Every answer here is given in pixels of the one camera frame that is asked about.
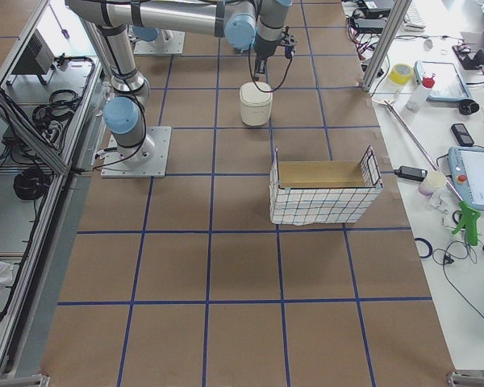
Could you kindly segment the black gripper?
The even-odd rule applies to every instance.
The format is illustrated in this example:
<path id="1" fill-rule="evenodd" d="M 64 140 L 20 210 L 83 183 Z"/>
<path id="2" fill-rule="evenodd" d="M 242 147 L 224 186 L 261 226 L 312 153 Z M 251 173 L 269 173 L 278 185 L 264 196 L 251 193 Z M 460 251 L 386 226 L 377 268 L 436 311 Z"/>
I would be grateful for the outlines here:
<path id="1" fill-rule="evenodd" d="M 254 65 L 254 80 L 259 81 L 266 74 L 268 58 L 273 56 L 276 52 L 276 41 L 255 38 L 253 50 L 257 56 Z"/>

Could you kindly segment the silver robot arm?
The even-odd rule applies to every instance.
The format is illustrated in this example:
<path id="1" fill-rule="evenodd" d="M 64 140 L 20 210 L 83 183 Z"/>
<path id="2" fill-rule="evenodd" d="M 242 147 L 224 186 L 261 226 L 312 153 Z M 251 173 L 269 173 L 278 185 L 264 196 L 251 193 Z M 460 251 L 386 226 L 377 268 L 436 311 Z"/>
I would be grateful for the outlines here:
<path id="1" fill-rule="evenodd" d="M 147 78 L 139 70 L 127 29 L 175 30 L 225 39 L 247 52 L 249 87 L 260 95 L 274 88 L 261 82 L 268 59 L 283 48 L 293 60 L 296 41 L 286 26 L 290 1 L 68 1 L 83 23 L 111 74 L 116 93 L 106 104 L 104 120 L 126 165 L 144 162 L 154 143 L 144 117 L 149 95 Z"/>

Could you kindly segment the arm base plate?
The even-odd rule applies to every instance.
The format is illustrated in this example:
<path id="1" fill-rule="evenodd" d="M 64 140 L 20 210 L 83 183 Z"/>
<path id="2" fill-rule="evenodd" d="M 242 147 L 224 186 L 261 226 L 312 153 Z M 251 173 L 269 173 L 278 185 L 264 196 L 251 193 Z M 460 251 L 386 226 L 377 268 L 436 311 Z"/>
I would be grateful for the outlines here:
<path id="1" fill-rule="evenodd" d="M 131 158 L 123 159 L 136 148 L 118 148 L 105 155 L 106 167 L 101 168 L 103 178 L 142 178 L 166 175 L 172 127 L 148 127 L 141 149 Z"/>
<path id="2" fill-rule="evenodd" d="M 134 54 L 137 56 L 181 55 L 186 33 L 134 26 Z"/>

